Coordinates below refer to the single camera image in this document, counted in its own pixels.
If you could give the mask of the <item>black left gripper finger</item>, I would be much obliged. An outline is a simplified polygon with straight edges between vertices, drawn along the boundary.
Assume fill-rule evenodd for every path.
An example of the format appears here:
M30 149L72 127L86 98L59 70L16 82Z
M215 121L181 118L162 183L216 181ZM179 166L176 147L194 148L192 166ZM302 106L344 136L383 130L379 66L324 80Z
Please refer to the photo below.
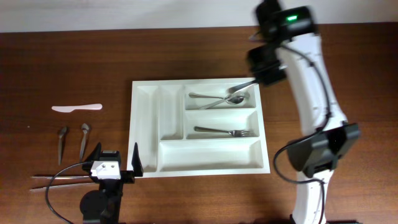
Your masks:
M139 157L139 148L136 142L134 143L131 165L135 177L142 177L144 175L144 169L141 163L141 159Z
M91 154L86 158L85 162L97 161L101 155L101 143L99 142L93 149Z

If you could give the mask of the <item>white cutlery tray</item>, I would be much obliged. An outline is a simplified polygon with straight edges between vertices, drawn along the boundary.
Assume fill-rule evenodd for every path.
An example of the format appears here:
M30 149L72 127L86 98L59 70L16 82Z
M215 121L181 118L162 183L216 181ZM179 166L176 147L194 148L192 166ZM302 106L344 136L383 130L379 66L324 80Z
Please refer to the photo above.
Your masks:
M144 177L268 174L266 134L258 85L243 91L250 97L238 105L221 100L190 98L189 93L226 97L233 86L249 78L133 81L128 158L138 144ZM224 133L203 133L194 126L246 130L255 137L234 138Z

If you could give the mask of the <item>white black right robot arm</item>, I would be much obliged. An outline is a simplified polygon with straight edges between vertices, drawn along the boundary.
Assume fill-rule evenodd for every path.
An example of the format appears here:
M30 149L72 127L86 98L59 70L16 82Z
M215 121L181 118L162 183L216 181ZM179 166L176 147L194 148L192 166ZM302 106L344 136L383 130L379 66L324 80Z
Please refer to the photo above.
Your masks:
M255 12L253 78L132 83L127 168L145 177L269 173L277 161L267 156L259 87L287 80L302 130L282 148L297 174L289 222L325 223L329 181L359 127L335 98L310 9L263 1Z

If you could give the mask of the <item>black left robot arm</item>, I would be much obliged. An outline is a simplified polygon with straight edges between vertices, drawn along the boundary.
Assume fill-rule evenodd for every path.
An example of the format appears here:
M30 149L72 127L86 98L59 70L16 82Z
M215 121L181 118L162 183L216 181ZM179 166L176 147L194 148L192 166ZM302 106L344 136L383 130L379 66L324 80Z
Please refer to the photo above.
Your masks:
M134 171L121 170L120 152L103 151L101 143L86 158L82 169L99 185L81 199L83 223L118 223L123 187L135 182Z

